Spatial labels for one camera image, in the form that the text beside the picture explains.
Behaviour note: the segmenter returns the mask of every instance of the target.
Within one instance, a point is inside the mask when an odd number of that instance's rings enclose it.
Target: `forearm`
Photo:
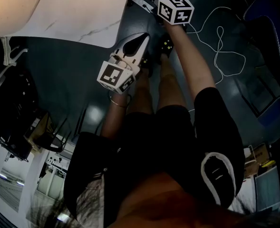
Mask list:
[[[109,110],[106,114],[100,136],[108,139],[115,139],[123,123],[124,116],[126,115],[128,93],[114,94],[112,100],[118,105],[110,101]]]
[[[180,59],[192,98],[195,100],[201,90],[215,87],[211,71],[182,27],[164,23]]]

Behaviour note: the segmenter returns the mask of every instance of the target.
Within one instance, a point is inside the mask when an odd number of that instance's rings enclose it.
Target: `dark floor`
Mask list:
[[[240,0],[190,0],[195,7],[192,25],[200,29],[208,14],[218,6],[234,7]],[[203,41],[213,48],[217,47],[217,27],[224,28],[223,50],[236,51],[246,56],[246,65],[238,76],[226,77],[217,85],[233,119],[240,131],[244,145],[255,145],[262,141],[273,141],[280,135],[280,119],[270,128],[265,129],[246,105],[237,88],[236,82],[247,86],[258,108],[263,108],[270,101],[270,96],[257,82],[259,74],[267,82],[275,95],[280,89],[264,65],[260,52],[244,39],[245,27],[232,14],[226,11],[214,12],[200,34]],[[129,35],[148,32],[151,35],[150,53],[163,29],[154,17],[137,5],[127,7],[122,19],[118,41]],[[200,43],[195,34],[190,38],[206,59],[216,82],[221,79],[220,72],[213,65],[215,53]],[[56,123],[68,117],[72,132],[82,111],[87,108],[82,131],[94,132],[104,117],[109,105],[107,90],[96,81],[104,60],[108,60],[113,49],[95,47],[87,44],[49,38],[27,38],[29,52],[23,56],[21,63],[32,73],[39,94],[40,106],[50,111]],[[186,81],[177,54],[173,52],[170,60],[176,70],[177,78],[185,95],[189,110],[193,109]],[[238,55],[222,54],[217,60],[218,66],[225,74],[238,73],[243,65],[243,58]],[[159,67],[156,66],[151,77],[151,93],[154,109],[158,101]],[[194,121],[194,111],[190,112]]]

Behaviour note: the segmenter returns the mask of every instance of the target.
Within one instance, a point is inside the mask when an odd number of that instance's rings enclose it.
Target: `bracelet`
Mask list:
[[[110,97],[110,100],[111,100],[111,102],[112,102],[113,104],[116,104],[116,105],[119,106],[119,107],[127,108],[127,106],[122,106],[122,105],[120,105],[120,104],[114,102],[114,101],[112,100],[112,96]]]

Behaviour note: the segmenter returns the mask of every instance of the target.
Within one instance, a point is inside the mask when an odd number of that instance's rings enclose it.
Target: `person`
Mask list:
[[[243,181],[244,153],[237,126],[207,63],[182,27],[166,22],[165,27],[169,35],[162,37],[166,46],[160,46],[156,113],[149,72],[143,68],[129,106],[127,93],[114,94],[100,136],[80,135],[66,176],[65,205],[83,227],[101,217],[102,226],[110,228],[257,227],[248,216],[227,210]],[[195,130],[168,59],[173,46],[194,100]],[[88,159],[85,146],[78,146],[81,142],[90,143],[99,154]],[[114,151],[104,158],[107,148]],[[100,162],[106,168],[97,180],[98,174],[90,170]],[[69,200],[73,195],[76,202]],[[44,227],[55,227],[63,210],[55,205]]]

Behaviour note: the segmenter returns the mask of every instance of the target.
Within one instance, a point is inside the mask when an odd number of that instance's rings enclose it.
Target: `white cube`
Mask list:
[[[171,25],[189,23],[194,7],[189,0],[159,0],[158,16]]]
[[[106,89],[122,94],[135,81],[135,76],[129,69],[104,61],[97,81]]]

